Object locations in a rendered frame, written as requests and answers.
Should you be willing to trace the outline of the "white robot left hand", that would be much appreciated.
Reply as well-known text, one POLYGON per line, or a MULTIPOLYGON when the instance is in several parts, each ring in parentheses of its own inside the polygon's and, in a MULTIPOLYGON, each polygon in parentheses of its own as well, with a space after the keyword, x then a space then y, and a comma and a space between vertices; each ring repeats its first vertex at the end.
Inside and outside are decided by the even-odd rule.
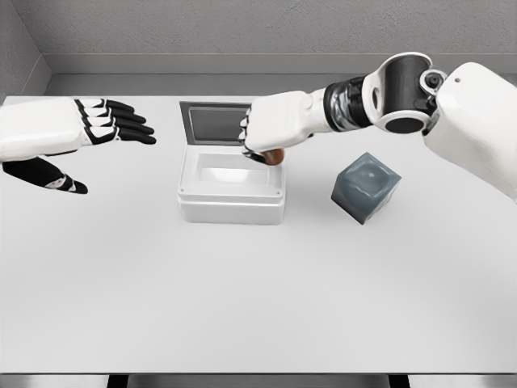
POLYGON ((34 186, 80 195, 87 186, 46 160, 113 141, 154 145, 154 129, 113 99, 57 97, 0 107, 0 167, 34 186))

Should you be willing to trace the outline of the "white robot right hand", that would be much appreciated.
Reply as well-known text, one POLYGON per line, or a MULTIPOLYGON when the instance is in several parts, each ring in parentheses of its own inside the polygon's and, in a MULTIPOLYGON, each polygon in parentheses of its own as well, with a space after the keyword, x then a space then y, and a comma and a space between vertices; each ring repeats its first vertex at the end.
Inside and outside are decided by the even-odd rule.
POLYGON ((305 141, 316 127, 318 101, 314 94, 291 91, 258 97, 241 121, 238 140, 242 154, 264 165, 262 152, 305 141))

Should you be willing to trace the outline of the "small brown round object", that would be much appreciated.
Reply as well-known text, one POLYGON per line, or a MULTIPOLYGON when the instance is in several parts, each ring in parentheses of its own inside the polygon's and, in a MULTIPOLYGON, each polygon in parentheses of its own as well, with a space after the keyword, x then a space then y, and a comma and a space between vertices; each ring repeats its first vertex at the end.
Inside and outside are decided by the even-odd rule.
POLYGON ((268 150, 261 153, 268 166, 277 166, 284 160, 284 149, 268 150))

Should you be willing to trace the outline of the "white box lid grey inside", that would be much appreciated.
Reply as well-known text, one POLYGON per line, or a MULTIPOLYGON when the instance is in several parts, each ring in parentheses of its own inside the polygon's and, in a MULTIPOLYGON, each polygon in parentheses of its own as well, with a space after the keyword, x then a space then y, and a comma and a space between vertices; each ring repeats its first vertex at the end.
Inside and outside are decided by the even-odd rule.
POLYGON ((179 106, 188 145, 240 145, 240 123, 249 103, 180 101, 179 106))

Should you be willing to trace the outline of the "white open box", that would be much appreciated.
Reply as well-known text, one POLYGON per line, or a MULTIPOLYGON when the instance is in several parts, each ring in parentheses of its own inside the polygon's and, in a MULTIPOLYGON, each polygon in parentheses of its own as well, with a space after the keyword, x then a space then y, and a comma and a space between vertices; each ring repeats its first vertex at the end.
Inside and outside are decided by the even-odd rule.
POLYGON ((278 225, 285 197, 284 165, 254 162, 236 146, 186 147, 178 187, 185 221, 278 225))

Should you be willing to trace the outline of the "grey translucent cube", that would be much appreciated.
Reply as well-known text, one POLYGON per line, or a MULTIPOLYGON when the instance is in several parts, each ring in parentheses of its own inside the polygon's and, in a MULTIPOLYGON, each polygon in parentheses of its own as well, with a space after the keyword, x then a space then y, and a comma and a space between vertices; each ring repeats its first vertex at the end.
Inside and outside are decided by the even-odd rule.
POLYGON ((330 199, 364 225, 391 199, 401 176, 370 153, 364 153, 341 171, 330 199))

